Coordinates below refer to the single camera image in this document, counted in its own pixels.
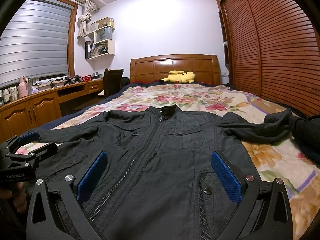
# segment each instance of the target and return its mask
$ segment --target metal screw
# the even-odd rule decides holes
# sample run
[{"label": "metal screw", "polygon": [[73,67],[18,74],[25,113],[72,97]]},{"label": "metal screw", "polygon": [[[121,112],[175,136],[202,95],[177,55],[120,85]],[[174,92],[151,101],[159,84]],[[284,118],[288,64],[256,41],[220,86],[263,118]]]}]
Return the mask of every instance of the metal screw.
[{"label": "metal screw", "polygon": [[207,195],[211,195],[212,189],[209,188],[209,187],[206,187],[206,188],[204,189],[204,193],[206,193]]},{"label": "metal screw", "polygon": [[41,185],[43,183],[43,179],[38,179],[36,183],[37,185]]},{"label": "metal screw", "polygon": [[72,175],[67,175],[67,176],[64,178],[65,181],[70,181],[70,180],[72,180],[72,179],[73,179],[73,176],[72,176]]},{"label": "metal screw", "polygon": [[276,182],[277,182],[278,184],[282,184],[282,183],[283,183],[283,180],[280,179],[280,178],[276,178]]},{"label": "metal screw", "polygon": [[253,180],[254,180],[254,176],[252,176],[252,175],[247,175],[247,176],[245,176],[245,179],[246,179],[247,181],[253,181]]}]

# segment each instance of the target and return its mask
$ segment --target finger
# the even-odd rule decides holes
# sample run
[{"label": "finger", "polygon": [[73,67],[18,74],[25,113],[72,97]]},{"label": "finger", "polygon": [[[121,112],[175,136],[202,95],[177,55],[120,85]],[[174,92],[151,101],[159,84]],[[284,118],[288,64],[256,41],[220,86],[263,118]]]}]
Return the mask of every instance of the finger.
[{"label": "finger", "polygon": [[18,213],[24,213],[27,210],[27,201],[24,202],[24,204],[21,207],[17,208]]},{"label": "finger", "polygon": [[0,198],[9,199],[11,197],[12,197],[12,192],[10,190],[0,187]]},{"label": "finger", "polygon": [[17,183],[17,189],[18,189],[19,191],[21,191],[21,190],[24,188],[24,184],[25,184],[24,181],[23,181],[23,182],[18,182],[18,183]]},{"label": "finger", "polygon": [[14,205],[16,208],[18,208],[18,207],[23,206],[24,203],[25,203],[25,201],[26,201],[26,190],[23,189],[23,190],[20,192],[19,196],[17,196],[17,197],[14,199],[13,205]]}]

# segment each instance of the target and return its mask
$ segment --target blue gripper pad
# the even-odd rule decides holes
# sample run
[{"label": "blue gripper pad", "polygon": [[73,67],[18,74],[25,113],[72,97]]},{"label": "blue gripper pad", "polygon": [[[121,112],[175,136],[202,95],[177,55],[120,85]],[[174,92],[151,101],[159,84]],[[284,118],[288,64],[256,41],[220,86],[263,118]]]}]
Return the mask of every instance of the blue gripper pad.
[{"label": "blue gripper pad", "polygon": [[28,133],[19,138],[19,145],[26,145],[28,143],[39,140],[40,135],[38,132]]},{"label": "blue gripper pad", "polygon": [[230,200],[239,205],[242,200],[241,184],[217,152],[211,154],[211,166]]},{"label": "blue gripper pad", "polygon": [[90,199],[107,165],[108,155],[101,152],[78,184],[77,200],[80,204]]}]

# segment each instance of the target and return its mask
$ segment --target wooden headboard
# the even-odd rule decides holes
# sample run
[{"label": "wooden headboard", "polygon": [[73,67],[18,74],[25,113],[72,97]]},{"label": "wooden headboard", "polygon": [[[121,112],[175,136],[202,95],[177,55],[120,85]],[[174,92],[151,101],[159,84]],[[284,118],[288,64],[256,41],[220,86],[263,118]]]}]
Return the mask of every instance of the wooden headboard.
[{"label": "wooden headboard", "polygon": [[150,83],[166,78],[172,70],[192,71],[195,81],[220,84],[220,70],[216,55],[173,54],[134,58],[130,64],[130,82]]}]

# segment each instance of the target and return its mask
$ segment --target wooden window frame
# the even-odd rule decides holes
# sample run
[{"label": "wooden window frame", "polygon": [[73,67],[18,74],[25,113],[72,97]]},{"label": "wooden window frame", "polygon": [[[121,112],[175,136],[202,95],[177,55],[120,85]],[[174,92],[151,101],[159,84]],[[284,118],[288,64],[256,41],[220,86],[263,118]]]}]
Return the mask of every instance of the wooden window frame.
[{"label": "wooden window frame", "polygon": [[68,49],[67,49],[68,71],[69,71],[70,77],[74,77],[75,76],[74,46],[75,46],[75,28],[76,28],[78,4],[70,0],[56,0],[56,1],[66,3],[74,7],[71,10],[71,15],[70,15],[69,30],[68,30]]}]

